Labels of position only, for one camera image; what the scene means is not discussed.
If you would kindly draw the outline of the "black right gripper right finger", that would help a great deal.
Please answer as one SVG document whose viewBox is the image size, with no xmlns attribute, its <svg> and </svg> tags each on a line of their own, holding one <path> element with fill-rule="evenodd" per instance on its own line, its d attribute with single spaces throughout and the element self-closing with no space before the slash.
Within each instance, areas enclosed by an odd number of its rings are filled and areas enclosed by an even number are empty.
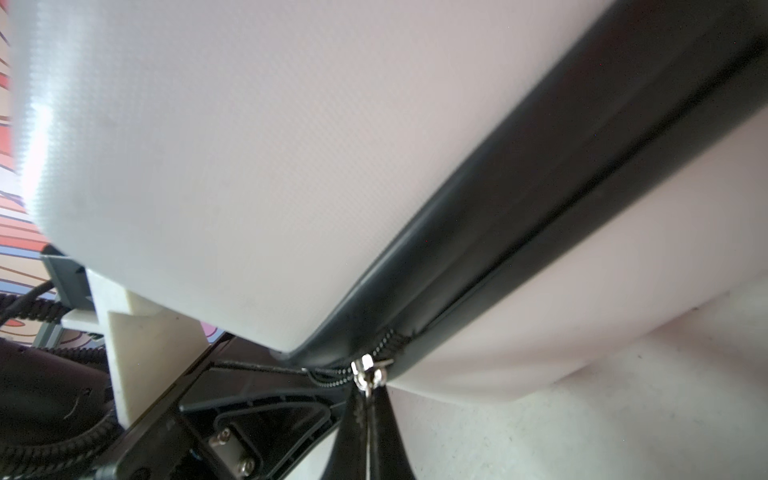
<svg viewBox="0 0 768 480">
<path fill-rule="evenodd" d="M 374 389 L 367 400 L 368 478 L 415 480 L 386 387 Z"/>
</svg>

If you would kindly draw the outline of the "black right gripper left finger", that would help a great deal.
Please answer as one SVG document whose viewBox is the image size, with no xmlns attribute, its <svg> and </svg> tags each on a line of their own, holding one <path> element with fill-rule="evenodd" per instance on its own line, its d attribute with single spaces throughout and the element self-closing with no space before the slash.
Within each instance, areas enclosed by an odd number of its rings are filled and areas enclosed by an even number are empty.
<svg viewBox="0 0 768 480">
<path fill-rule="evenodd" d="M 367 404 L 364 394 L 352 389 L 339 423 L 322 480 L 365 480 L 368 461 Z"/>
</svg>

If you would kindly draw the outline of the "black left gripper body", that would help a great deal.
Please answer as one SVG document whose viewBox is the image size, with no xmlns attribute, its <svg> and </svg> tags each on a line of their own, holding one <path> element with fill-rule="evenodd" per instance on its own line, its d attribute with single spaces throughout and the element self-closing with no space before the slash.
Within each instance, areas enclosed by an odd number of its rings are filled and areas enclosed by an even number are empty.
<svg viewBox="0 0 768 480">
<path fill-rule="evenodd" d="M 104 350 L 1 344 L 5 479 L 284 479 L 339 424 L 348 387 L 228 337 L 129 427 Z"/>
</svg>

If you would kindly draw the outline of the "black white suitcase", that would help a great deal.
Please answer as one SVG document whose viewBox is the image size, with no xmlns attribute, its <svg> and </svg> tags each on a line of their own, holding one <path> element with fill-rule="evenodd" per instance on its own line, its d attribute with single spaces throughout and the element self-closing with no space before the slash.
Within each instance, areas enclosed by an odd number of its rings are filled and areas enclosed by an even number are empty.
<svg viewBox="0 0 768 480">
<path fill-rule="evenodd" d="M 298 347 L 604 1 L 13 1 L 25 206 L 88 268 Z M 401 376 L 543 388 L 767 271 L 767 115 Z"/>
</svg>

